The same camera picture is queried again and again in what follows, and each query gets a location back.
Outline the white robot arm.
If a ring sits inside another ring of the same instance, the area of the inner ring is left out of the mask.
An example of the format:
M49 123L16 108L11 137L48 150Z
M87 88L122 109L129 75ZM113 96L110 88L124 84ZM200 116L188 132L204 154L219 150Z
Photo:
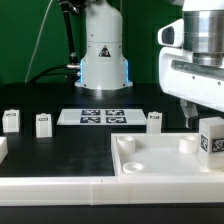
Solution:
M182 7L182 18L157 34L159 84L181 99L187 118L203 105L224 112L224 0L167 0ZM78 59L70 19L66 31L74 86L102 96L132 86L122 54L122 16L107 0L58 0L67 14L86 13L87 50Z

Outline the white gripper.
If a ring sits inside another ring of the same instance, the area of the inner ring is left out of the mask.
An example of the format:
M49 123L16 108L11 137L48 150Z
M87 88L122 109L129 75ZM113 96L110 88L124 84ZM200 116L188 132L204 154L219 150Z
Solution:
M181 98L189 129L198 117L196 104L224 112L224 65L200 66L192 63L192 56L191 52L171 47L163 47L159 53L160 86L164 93Z

